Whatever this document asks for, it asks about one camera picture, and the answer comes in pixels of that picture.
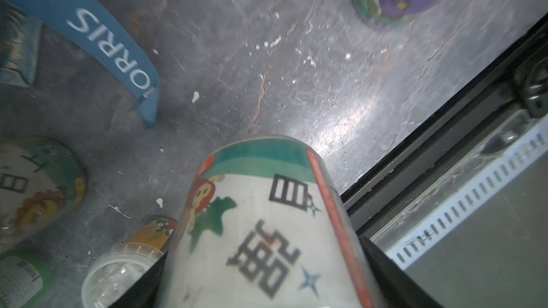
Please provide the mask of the white orange label jar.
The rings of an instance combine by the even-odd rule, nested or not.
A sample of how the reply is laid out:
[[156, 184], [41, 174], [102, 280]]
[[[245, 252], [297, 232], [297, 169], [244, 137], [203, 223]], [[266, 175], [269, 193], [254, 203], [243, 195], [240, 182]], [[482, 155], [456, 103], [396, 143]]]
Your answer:
[[322, 158], [282, 135], [198, 167], [157, 307], [386, 307]]

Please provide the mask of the cream canvas bag blue handles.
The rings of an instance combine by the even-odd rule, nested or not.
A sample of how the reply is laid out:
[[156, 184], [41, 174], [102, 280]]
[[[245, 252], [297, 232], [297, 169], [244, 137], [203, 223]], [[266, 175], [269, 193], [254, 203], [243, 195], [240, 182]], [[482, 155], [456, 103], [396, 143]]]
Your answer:
[[157, 70], [146, 53], [97, 0], [4, 0], [58, 31], [109, 70], [139, 102], [147, 127], [156, 124]]

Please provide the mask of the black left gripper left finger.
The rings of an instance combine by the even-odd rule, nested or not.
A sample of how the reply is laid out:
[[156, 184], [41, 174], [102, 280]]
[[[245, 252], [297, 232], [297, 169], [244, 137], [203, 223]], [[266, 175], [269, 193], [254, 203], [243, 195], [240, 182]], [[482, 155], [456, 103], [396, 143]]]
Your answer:
[[163, 255], [110, 308], [153, 308], [164, 273], [167, 254]]

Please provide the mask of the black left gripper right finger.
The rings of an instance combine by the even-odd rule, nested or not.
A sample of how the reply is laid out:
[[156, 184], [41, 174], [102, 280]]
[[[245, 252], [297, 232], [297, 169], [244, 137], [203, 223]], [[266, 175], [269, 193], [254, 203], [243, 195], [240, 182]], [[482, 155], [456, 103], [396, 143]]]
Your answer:
[[366, 237], [360, 243], [388, 307], [436, 307], [441, 305], [405, 274]]

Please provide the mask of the dark panda label jar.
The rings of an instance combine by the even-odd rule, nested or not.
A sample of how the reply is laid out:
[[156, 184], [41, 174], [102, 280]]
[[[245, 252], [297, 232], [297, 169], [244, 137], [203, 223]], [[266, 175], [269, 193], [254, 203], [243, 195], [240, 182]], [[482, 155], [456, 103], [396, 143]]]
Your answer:
[[9, 251], [1, 255], [1, 307], [38, 307], [48, 295], [51, 271], [33, 252]]

